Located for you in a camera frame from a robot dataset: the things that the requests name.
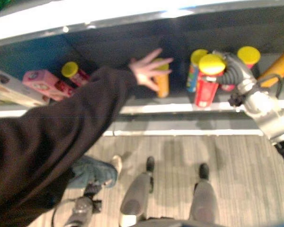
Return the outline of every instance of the hand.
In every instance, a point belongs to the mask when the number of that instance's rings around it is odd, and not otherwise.
[[[172,58],[152,62],[161,52],[162,49],[156,49],[141,60],[131,60],[131,63],[128,65],[128,67],[136,77],[138,85],[144,85],[153,91],[158,91],[159,87],[155,82],[153,82],[152,78],[157,75],[171,73],[171,70],[156,70],[156,68],[171,63],[173,61]]]

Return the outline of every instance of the jeans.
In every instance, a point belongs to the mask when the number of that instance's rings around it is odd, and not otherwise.
[[[99,183],[111,188],[117,180],[117,170],[110,163],[95,160],[83,155],[71,167],[74,177],[69,181],[67,188],[85,188],[88,183]]]

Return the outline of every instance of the black jacket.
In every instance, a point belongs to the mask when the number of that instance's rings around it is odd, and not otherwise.
[[[0,119],[0,226],[27,226],[62,197],[70,166],[115,119],[136,85],[101,68],[70,98]]]

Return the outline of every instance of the yellow lid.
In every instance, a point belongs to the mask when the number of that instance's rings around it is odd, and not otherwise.
[[[240,58],[245,64],[256,64],[260,58],[260,52],[252,46],[243,46],[238,50],[238,58]]]
[[[208,50],[205,50],[205,49],[198,49],[198,50],[195,50],[191,56],[190,56],[190,61],[195,64],[195,65],[198,65],[199,64],[199,61],[200,59],[205,56],[206,54],[208,53]]]
[[[68,63],[63,65],[61,73],[65,77],[70,78],[78,72],[78,69],[79,69],[79,67],[78,67],[77,63],[75,63],[73,61],[69,61]]]
[[[154,61],[161,61],[163,60],[163,58],[156,58]],[[165,65],[161,65],[158,68],[156,68],[157,70],[169,70],[169,64],[165,64]]]
[[[218,55],[209,53],[200,59],[199,69],[207,75],[215,75],[225,69],[225,63]]]

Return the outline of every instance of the box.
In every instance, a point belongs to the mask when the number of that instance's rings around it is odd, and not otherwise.
[[[47,70],[26,72],[22,83],[56,101],[70,97],[74,92],[72,87]]]
[[[48,105],[49,98],[26,87],[20,80],[0,70],[0,100],[24,106]]]

